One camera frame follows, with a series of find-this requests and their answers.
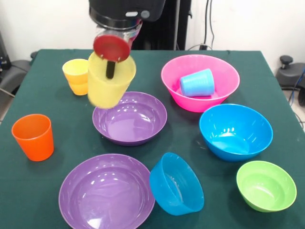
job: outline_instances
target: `blue bowl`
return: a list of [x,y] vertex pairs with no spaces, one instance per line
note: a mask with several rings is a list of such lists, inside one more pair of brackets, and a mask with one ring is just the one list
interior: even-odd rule
[[152,169],[150,186],[157,203],[169,214],[200,211],[203,190],[191,167],[178,155],[166,153]]
[[199,121],[210,150],[225,161],[248,160],[271,143],[273,131],[257,111],[237,104],[221,104],[206,110]]

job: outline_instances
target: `plastic cup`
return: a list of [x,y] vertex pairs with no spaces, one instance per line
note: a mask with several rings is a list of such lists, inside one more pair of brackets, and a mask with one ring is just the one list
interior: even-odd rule
[[53,154],[52,126],[47,116],[24,116],[15,122],[11,132],[29,160],[43,161]]
[[152,169],[152,194],[167,213],[179,216],[200,211],[204,205],[203,190],[190,166],[178,155],[166,153]]
[[88,98],[94,106],[102,109],[118,104],[136,74],[136,65],[131,56],[115,64],[112,79],[107,78],[106,69],[107,60],[93,52],[89,57]]
[[74,94],[85,95],[88,93],[88,61],[74,59],[66,62],[62,71]]
[[181,92],[184,96],[209,96],[215,92],[213,74],[210,69],[196,72],[180,79]]

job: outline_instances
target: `pink bowl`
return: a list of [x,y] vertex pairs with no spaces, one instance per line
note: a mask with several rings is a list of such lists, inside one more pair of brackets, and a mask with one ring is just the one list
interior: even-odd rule
[[[215,93],[204,97],[182,95],[180,78],[208,68],[214,77]],[[161,78],[176,103],[192,112],[204,112],[222,103],[239,85],[239,74],[232,65],[206,55],[185,55],[170,60],[163,67]]]

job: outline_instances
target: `blue cup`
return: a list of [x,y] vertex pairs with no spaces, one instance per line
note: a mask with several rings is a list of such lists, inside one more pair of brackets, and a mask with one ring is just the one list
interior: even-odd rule
[[204,196],[200,182],[178,155],[164,154],[152,169],[149,181],[153,196],[167,213],[180,216],[203,208]]
[[184,96],[209,96],[215,92],[213,74],[210,69],[196,72],[180,79],[181,92]]

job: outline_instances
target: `yellow cup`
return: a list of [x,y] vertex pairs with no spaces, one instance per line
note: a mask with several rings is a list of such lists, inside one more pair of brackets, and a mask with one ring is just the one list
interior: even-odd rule
[[107,61],[102,60],[94,52],[89,57],[88,69],[88,98],[99,108],[108,109],[116,106],[136,73],[133,58],[116,63],[114,77],[106,76]]
[[88,93],[88,83],[84,84],[71,84],[69,86],[74,94],[76,95],[85,95]]
[[66,62],[62,67],[69,86],[76,95],[88,93],[88,65],[88,60],[74,59]]

